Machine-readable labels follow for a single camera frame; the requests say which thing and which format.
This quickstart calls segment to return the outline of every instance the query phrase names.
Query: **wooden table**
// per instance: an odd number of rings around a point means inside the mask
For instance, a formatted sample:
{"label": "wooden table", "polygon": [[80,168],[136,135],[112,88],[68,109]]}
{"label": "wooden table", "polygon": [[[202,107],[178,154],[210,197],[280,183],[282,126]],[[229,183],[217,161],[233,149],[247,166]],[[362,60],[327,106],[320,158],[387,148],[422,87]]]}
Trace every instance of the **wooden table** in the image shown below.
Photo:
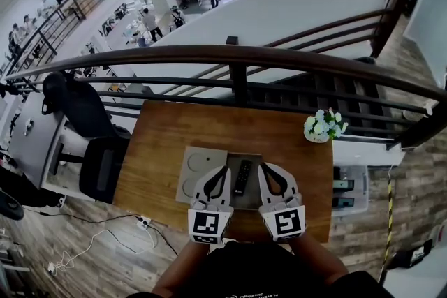
{"label": "wooden table", "polygon": [[[114,204],[185,232],[187,204],[175,201],[186,146],[262,154],[297,180],[308,231],[327,242],[332,211],[332,143],[302,134],[307,115],[213,105],[146,101],[119,176]],[[226,236],[269,239],[257,211],[233,214]]]}

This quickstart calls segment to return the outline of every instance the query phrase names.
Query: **wooden floor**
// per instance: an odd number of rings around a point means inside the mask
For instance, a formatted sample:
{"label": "wooden floor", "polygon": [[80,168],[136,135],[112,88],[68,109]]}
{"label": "wooden floor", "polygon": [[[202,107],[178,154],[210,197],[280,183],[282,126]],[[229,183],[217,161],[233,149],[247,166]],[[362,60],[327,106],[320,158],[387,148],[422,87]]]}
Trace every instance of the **wooden floor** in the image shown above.
{"label": "wooden floor", "polygon": [[[419,80],[433,83],[428,67],[416,46],[402,39],[406,20],[402,19],[378,62],[396,68]],[[389,96],[402,96],[396,91]],[[417,98],[406,98],[409,103]],[[447,131],[438,134],[421,148],[408,153],[402,164],[391,170],[395,197],[392,249],[427,239],[434,225],[447,218]],[[337,254],[351,271],[364,269],[378,278],[385,252],[388,227],[388,168],[370,170],[369,210],[357,216],[333,218],[327,247]],[[57,213],[57,209],[46,210]],[[61,210],[91,220],[125,214],[102,204],[67,199]],[[32,268],[35,286],[51,297],[125,297],[138,291],[150,291],[159,275],[175,257],[159,237],[158,245],[141,255],[134,255],[116,244],[108,234],[101,234],[91,250],[75,260],[75,267],[50,276],[49,261],[61,259],[63,250],[73,257],[85,250],[91,236],[103,228],[113,231],[119,240],[141,251],[150,238],[138,229],[134,218],[121,218],[106,224],[83,223],[64,216],[43,217],[27,212],[24,220],[0,218],[13,238],[21,243]],[[156,225],[180,250],[185,234]]]}

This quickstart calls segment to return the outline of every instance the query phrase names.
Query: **yellow and black striped pole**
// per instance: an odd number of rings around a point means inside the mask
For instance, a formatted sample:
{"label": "yellow and black striped pole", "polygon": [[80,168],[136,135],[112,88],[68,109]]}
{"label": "yellow and black striped pole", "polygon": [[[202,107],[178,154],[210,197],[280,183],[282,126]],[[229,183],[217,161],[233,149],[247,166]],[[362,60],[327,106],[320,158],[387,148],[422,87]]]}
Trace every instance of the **yellow and black striped pole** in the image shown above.
{"label": "yellow and black striped pole", "polygon": [[391,186],[391,170],[393,166],[391,165],[388,171],[388,238],[386,239],[386,250],[385,257],[383,258],[382,269],[380,272],[379,283],[383,285],[386,277],[385,264],[390,254],[391,237],[393,235],[393,187]]}

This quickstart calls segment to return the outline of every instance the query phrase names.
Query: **office chair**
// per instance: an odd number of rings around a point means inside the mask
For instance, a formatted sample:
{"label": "office chair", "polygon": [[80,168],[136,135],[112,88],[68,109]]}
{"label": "office chair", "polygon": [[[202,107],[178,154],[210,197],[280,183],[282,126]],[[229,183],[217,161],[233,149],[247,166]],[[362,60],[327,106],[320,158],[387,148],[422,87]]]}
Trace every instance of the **office chair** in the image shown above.
{"label": "office chair", "polygon": [[[110,122],[101,98],[86,82],[75,81],[65,73],[51,73],[43,81],[43,93],[49,111],[61,110],[75,132],[90,139],[84,157],[72,156],[73,162],[82,163],[81,192],[111,204],[130,133]],[[57,161],[67,158],[62,148],[59,146]]]}

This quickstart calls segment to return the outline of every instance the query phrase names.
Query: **potted flower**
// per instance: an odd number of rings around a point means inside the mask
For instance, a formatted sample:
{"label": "potted flower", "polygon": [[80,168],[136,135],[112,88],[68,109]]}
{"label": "potted flower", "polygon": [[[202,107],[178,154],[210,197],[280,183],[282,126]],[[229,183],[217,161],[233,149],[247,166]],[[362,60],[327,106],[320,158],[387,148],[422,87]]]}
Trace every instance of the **potted flower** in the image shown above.
{"label": "potted flower", "polygon": [[305,137],[310,142],[325,143],[329,139],[340,138],[347,127],[347,122],[342,123],[341,114],[334,114],[332,108],[318,110],[315,117],[309,117],[305,122]]}

